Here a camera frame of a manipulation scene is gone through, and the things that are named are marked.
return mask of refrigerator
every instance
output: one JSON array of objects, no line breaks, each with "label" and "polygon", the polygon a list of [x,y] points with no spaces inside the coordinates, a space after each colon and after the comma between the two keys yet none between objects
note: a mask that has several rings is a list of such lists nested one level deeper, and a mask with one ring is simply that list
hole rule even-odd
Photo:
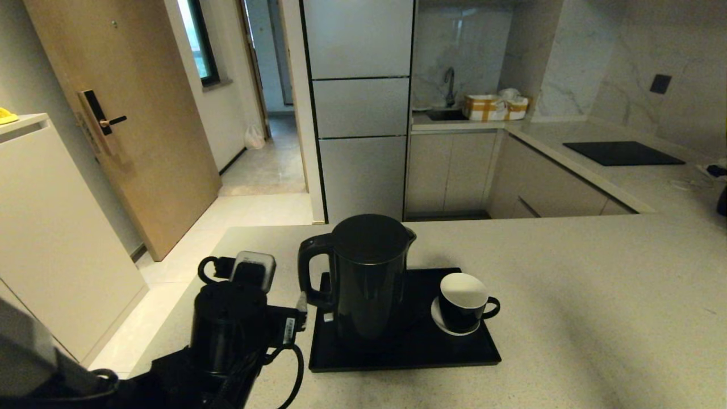
[{"label": "refrigerator", "polygon": [[401,220],[413,0],[303,0],[329,223]]}]

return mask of white saucer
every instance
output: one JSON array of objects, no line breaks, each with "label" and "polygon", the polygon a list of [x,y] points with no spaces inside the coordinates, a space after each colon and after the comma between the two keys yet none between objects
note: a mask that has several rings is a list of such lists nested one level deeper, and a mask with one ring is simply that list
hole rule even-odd
[{"label": "white saucer", "polygon": [[442,319],[442,312],[439,310],[439,296],[434,297],[434,301],[432,301],[432,319],[434,319],[434,323],[437,324],[440,330],[444,331],[445,333],[448,333],[449,335],[454,336],[465,336],[470,335],[471,333],[474,333],[476,330],[480,329],[480,322],[477,322],[477,327],[475,327],[474,330],[471,330],[468,333],[455,333],[447,329],[447,327],[444,325],[444,320]]}]

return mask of kettle handle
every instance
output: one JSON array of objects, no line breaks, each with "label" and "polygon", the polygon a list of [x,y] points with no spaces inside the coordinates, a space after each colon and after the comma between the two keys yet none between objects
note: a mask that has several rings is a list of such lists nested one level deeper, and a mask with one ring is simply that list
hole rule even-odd
[{"label": "kettle handle", "polygon": [[[309,304],[321,309],[332,310],[334,308],[334,286],[331,285],[331,292],[328,293],[314,290],[313,286],[310,285],[310,259],[319,254],[327,254],[330,263],[333,256],[333,244],[331,243],[330,234],[314,236],[300,243],[300,249],[298,250],[298,282],[300,283],[300,290],[305,292]],[[331,271],[330,277],[332,281],[334,279],[333,271]]]}]

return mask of wall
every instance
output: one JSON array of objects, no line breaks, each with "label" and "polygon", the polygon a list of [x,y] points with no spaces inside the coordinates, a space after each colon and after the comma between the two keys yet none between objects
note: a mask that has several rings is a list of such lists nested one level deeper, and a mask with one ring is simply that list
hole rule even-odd
[{"label": "wall", "polygon": [[220,78],[232,81],[206,90],[199,80],[177,0],[164,0],[164,3],[214,163],[221,170],[244,148],[244,135],[249,126],[257,127],[260,132],[263,129],[238,6],[235,0],[203,2],[204,21]]},{"label": "wall", "polygon": [[625,10],[625,0],[563,2],[534,120],[590,113]]},{"label": "wall", "polygon": [[295,105],[300,153],[310,194],[310,206],[313,208],[313,222],[323,223],[325,221],[323,193],[321,191],[321,174],[318,171],[318,147],[316,146],[316,132],[313,128],[313,107],[310,102],[300,3],[298,1],[281,1],[280,5],[290,56],[290,80],[293,86],[293,104]]},{"label": "wall", "polygon": [[[725,156],[727,2],[633,0],[592,114]],[[672,76],[665,95],[655,74]]]},{"label": "wall", "polygon": [[95,161],[50,66],[22,0],[4,0],[0,12],[0,106],[16,114],[47,112],[84,181],[119,236],[133,253],[142,240]]},{"label": "wall", "polygon": [[563,0],[533,0],[513,10],[499,88],[517,88],[537,98],[545,77]]},{"label": "wall", "polygon": [[412,105],[446,105],[448,67],[454,68],[458,106],[466,94],[496,93],[512,17],[512,6],[423,1],[416,16]]},{"label": "wall", "polygon": [[275,39],[270,23],[268,0],[244,0],[252,30],[252,38],[257,54],[257,66],[260,70],[262,93],[265,106],[269,112],[293,111],[292,106],[283,103],[283,91],[278,72],[278,57],[275,51]]}]

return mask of plastic bag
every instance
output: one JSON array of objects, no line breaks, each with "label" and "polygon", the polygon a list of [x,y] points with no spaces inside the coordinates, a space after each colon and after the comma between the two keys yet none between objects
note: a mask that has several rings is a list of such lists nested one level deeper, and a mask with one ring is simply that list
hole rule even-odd
[{"label": "plastic bag", "polygon": [[265,146],[265,138],[260,129],[255,125],[247,127],[245,132],[245,147],[248,149],[261,149]]}]

